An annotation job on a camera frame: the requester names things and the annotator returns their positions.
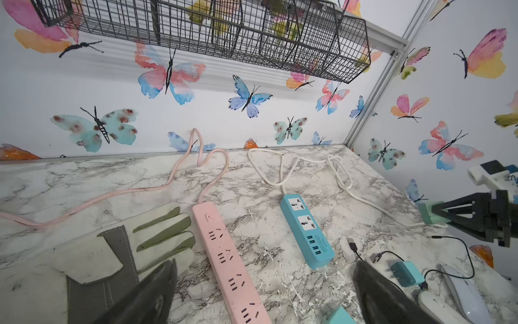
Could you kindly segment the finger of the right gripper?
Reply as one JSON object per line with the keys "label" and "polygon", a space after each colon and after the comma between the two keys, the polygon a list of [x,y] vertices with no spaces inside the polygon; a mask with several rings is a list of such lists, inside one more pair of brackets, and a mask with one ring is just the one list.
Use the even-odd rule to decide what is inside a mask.
{"label": "finger of the right gripper", "polygon": [[435,215],[452,221],[461,218],[482,220],[508,209],[510,201],[507,192],[475,193],[453,201],[434,204],[431,209]]}
{"label": "finger of the right gripper", "polygon": [[494,221],[487,224],[485,221],[481,224],[472,223],[471,220],[468,220],[467,224],[450,221],[449,225],[478,240],[497,243],[500,247],[510,247],[510,228],[501,227]]}

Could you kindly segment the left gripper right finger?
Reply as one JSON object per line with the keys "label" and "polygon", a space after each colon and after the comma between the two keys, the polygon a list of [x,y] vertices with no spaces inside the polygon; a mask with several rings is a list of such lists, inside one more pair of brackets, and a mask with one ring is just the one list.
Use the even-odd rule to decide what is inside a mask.
{"label": "left gripper right finger", "polygon": [[365,261],[356,262],[353,283],[366,323],[437,322]]}

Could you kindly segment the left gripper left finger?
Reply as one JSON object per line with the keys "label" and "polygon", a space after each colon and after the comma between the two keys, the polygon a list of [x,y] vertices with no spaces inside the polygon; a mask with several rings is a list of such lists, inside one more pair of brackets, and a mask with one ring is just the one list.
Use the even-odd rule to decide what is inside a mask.
{"label": "left gripper left finger", "polygon": [[175,261],[165,261],[95,323],[167,323],[178,281]]}

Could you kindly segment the teal charger plug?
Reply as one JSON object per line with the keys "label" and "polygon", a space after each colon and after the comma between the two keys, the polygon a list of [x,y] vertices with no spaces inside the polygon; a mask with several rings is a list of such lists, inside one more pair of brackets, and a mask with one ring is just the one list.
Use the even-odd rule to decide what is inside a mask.
{"label": "teal charger plug", "polygon": [[343,306],[339,306],[326,320],[326,324],[356,324],[356,322]]}

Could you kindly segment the green plug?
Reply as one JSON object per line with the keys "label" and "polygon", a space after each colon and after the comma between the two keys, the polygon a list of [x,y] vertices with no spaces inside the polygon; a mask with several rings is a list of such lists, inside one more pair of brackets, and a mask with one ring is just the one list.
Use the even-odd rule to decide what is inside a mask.
{"label": "green plug", "polygon": [[423,222],[427,225],[445,225],[451,222],[445,217],[436,215],[432,211],[434,205],[438,205],[440,201],[420,201],[416,205],[419,209]]}

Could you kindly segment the white mouse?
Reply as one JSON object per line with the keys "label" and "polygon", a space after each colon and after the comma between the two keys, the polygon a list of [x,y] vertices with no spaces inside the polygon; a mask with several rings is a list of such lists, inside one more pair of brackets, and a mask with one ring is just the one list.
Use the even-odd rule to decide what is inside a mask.
{"label": "white mouse", "polygon": [[429,314],[439,323],[470,324],[468,320],[466,320],[452,307],[428,291],[421,291],[421,293],[419,293],[418,304],[427,314]]}

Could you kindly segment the teal power strip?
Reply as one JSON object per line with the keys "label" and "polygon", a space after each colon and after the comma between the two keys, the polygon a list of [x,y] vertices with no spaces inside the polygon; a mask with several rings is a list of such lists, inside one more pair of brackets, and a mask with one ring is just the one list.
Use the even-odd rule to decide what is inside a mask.
{"label": "teal power strip", "polygon": [[299,194],[286,194],[280,203],[306,263],[312,270],[327,266],[335,252]]}

